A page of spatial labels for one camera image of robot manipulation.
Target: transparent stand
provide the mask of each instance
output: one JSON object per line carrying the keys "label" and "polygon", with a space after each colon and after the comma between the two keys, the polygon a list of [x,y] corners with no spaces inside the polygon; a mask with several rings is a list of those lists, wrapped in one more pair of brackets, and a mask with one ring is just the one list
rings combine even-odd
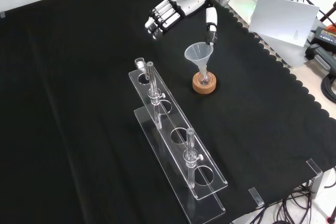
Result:
{"label": "transparent stand", "polygon": [[188,221],[203,224],[221,216],[225,208],[216,192],[227,187],[227,181],[153,63],[135,63],[138,70],[129,76],[144,103],[135,116]]}

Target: black tablecloth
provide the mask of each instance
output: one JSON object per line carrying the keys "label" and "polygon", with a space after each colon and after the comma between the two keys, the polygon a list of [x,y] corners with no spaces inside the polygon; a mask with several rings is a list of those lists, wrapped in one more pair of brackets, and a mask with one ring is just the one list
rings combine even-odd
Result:
{"label": "black tablecloth", "polygon": [[45,0],[0,20],[1,223],[186,223],[133,113],[138,57],[154,62],[228,180],[213,223],[253,211],[251,187],[266,204],[287,196],[314,176],[310,158],[336,165],[335,120],[227,9],[208,63],[217,89],[195,93],[183,54],[204,41],[205,11],[154,42],[144,23],[160,1]]}

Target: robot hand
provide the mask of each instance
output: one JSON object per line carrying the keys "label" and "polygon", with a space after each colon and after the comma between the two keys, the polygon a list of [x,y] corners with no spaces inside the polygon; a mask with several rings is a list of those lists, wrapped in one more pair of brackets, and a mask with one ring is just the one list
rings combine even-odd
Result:
{"label": "robot hand", "polygon": [[[225,6],[229,0],[212,0]],[[150,11],[145,24],[154,39],[160,39],[176,23],[189,14],[206,7],[206,43],[214,45],[217,41],[217,11],[209,0],[164,0]]]}

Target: rack hole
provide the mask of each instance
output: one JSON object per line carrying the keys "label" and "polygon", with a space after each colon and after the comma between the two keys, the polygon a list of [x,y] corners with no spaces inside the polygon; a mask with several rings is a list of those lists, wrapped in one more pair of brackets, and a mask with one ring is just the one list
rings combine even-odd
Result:
{"label": "rack hole", "polygon": [[195,168],[195,182],[201,186],[207,186],[214,180],[214,172],[207,166]]}
{"label": "rack hole", "polygon": [[149,84],[149,78],[148,78],[148,75],[146,75],[145,73],[142,73],[141,75],[139,75],[138,77],[138,81],[141,83],[141,84]]}
{"label": "rack hole", "polygon": [[184,144],[187,141],[187,130],[185,128],[179,127],[172,130],[170,133],[170,139],[175,144]]}
{"label": "rack hole", "polygon": [[172,104],[168,100],[160,100],[160,104],[158,104],[155,108],[158,114],[166,115],[172,111]]}

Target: wooden base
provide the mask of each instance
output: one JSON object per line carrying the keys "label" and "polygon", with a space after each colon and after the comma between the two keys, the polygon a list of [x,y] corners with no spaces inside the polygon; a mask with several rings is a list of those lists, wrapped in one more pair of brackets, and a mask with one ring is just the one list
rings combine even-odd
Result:
{"label": "wooden base", "polygon": [[211,92],[213,92],[216,88],[216,77],[214,76],[213,73],[208,72],[211,77],[212,77],[212,81],[211,83],[209,83],[208,85],[201,85],[197,82],[197,76],[200,74],[199,72],[196,73],[193,77],[193,88],[197,93],[200,94],[210,94]]}

